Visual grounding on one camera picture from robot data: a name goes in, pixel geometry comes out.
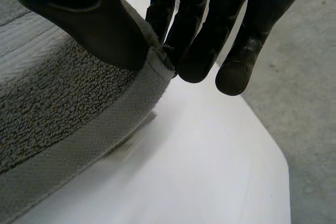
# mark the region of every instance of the fabric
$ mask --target fabric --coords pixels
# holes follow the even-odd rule
[[[0,0],[0,223],[126,139],[173,77],[150,25],[122,1],[152,46],[139,72],[100,62],[54,24]]]

